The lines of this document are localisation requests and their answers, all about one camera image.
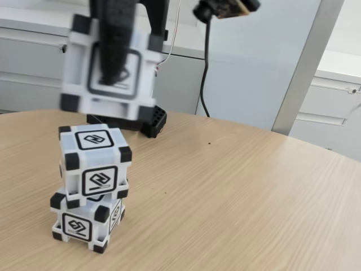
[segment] wooden table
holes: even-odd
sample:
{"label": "wooden table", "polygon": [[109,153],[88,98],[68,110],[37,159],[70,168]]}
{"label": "wooden table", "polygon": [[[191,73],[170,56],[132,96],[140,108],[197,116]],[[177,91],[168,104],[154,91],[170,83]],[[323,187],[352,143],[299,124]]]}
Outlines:
{"label": "wooden table", "polygon": [[265,130],[176,113],[133,150],[127,212],[103,255],[52,238],[57,128],[74,113],[0,116],[0,270],[360,271],[361,166]]}

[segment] black corner piece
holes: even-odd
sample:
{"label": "black corner piece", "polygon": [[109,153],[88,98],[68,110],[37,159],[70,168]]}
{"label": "black corner piece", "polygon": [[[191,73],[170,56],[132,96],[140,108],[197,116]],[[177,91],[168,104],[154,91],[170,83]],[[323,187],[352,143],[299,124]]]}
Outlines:
{"label": "black corner piece", "polygon": [[125,210],[123,211],[123,213],[122,213],[122,214],[121,214],[121,216],[120,216],[120,221],[122,221],[122,220],[123,220],[124,215],[125,215]]}
{"label": "black corner piece", "polygon": [[61,234],[60,233],[56,233],[56,232],[52,232],[52,237],[56,240],[59,240],[59,241],[62,241],[63,240],[63,237],[61,237]]}
{"label": "black corner piece", "polygon": [[165,37],[150,35],[148,41],[148,50],[161,53],[163,51],[163,40]]}
{"label": "black corner piece", "polygon": [[165,32],[164,32],[164,41],[168,40],[168,34],[169,34],[169,31],[165,30]]}
{"label": "black corner piece", "polygon": [[108,247],[108,241],[105,242],[104,247],[94,245],[93,251],[96,253],[103,254],[104,251],[107,249],[107,247]]}
{"label": "black corner piece", "polygon": [[65,198],[64,194],[55,193],[50,199],[50,207],[60,210],[61,201]]}
{"label": "black corner piece", "polygon": [[59,170],[60,170],[60,178],[63,178],[63,171],[61,169],[61,165],[59,165]]}
{"label": "black corner piece", "polygon": [[140,106],[138,112],[139,121],[151,121],[153,116],[154,107]]}
{"label": "black corner piece", "polygon": [[144,123],[140,130],[148,138],[156,138],[167,122],[167,113],[159,106],[155,106],[152,117],[152,120]]}
{"label": "black corner piece", "polygon": [[75,14],[73,19],[73,32],[89,35],[90,33],[91,18],[83,15]]}
{"label": "black corner piece", "polygon": [[116,123],[108,123],[107,125],[108,125],[108,128],[109,128],[109,129],[112,129],[112,128],[119,128],[119,125],[118,125],[118,124],[116,124]]}
{"label": "black corner piece", "polygon": [[110,212],[111,211],[108,207],[100,205],[95,211],[94,220],[100,223],[105,223],[107,222]]}
{"label": "black corner piece", "polygon": [[62,94],[60,97],[60,109],[69,112],[78,112],[80,97],[71,94]]}
{"label": "black corner piece", "polygon": [[75,209],[80,207],[80,200],[69,200],[67,201],[67,207],[68,209]]}
{"label": "black corner piece", "polygon": [[131,162],[132,152],[130,147],[120,147],[120,163]]}
{"label": "black corner piece", "polygon": [[67,171],[75,171],[80,168],[79,155],[76,152],[65,155],[65,169]]}
{"label": "black corner piece", "polygon": [[60,134],[61,133],[66,133],[66,132],[71,132],[71,128],[70,126],[61,126],[58,128],[58,133],[59,133],[59,140],[60,140]]}
{"label": "black corner piece", "polygon": [[128,189],[127,190],[123,190],[123,191],[119,191],[118,195],[117,195],[117,199],[124,199],[128,196]]}

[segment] white cube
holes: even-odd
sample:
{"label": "white cube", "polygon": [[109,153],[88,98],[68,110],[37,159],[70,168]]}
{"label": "white cube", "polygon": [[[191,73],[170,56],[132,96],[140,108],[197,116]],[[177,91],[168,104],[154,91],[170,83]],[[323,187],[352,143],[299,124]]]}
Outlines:
{"label": "white cube", "polygon": [[65,242],[78,239],[98,253],[104,253],[113,229],[125,213],[122,199],[112,199],[110,195],[88,198],[85,206],[69,210],[63,187],[50,199],[50,209],[58,215],[52,227],[55,239]]}
{"label": "white cube", "polygon": [[161,60],[163,39],[133,31],[125,69],[119,82],[108,86],[102,84],[98,24],[97,19],[74,17],[65,56],[60,108],[150,121],[155,106],[152,98],[155,68]]}
{"label": "white cube", "polygon": [[59,127],[60,174],[68,209],[87,204],[91,196],[128,194],[127,167],[132,152],[120,129],[111,124]]}

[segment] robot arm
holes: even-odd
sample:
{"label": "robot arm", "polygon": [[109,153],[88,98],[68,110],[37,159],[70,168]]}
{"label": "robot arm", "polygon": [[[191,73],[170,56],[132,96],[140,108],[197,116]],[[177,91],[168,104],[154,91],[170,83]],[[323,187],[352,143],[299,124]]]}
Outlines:
{"label": "robot arm", "polygon": [[[90,18],[75,15],[69,35],[60,108],[130,121],[152,120],[155,69],[161,60],[169,0],[139,0],[152,32],[134,29],[137,0],[90,0]],[[248,15],[257,0],[200,0],[207,23]]]}

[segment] drawer handle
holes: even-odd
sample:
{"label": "drawer handle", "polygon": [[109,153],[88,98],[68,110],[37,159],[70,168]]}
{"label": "drawer handle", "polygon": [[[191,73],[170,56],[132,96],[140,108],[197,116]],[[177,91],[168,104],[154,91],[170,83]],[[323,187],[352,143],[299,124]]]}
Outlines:
{"label": "drawer handle", "polygon": [[66,44],[59,44],[58,48],[63,52],[63,54],[65,54],[67,52],[68,49],[68,45]]}
{"label": "drawer handle", "polygon": [[68,49],[68,45],[64,44],[63,47],[61,48],[61,50],[63,51],[63,54],[65,54],[67,52]]}
{"label": "drawer handle", "polygon": [[333,88],[331,86],[321,86],[321,85],[315,85],[315,84],[311,84],[311,86],[316,86],[318,88],[324,88],[324,89],[335,89],[335,90],[347,91],[350,94],[357,93],[357,89],[354,89],[354,88],[340,89],[340,88]]}

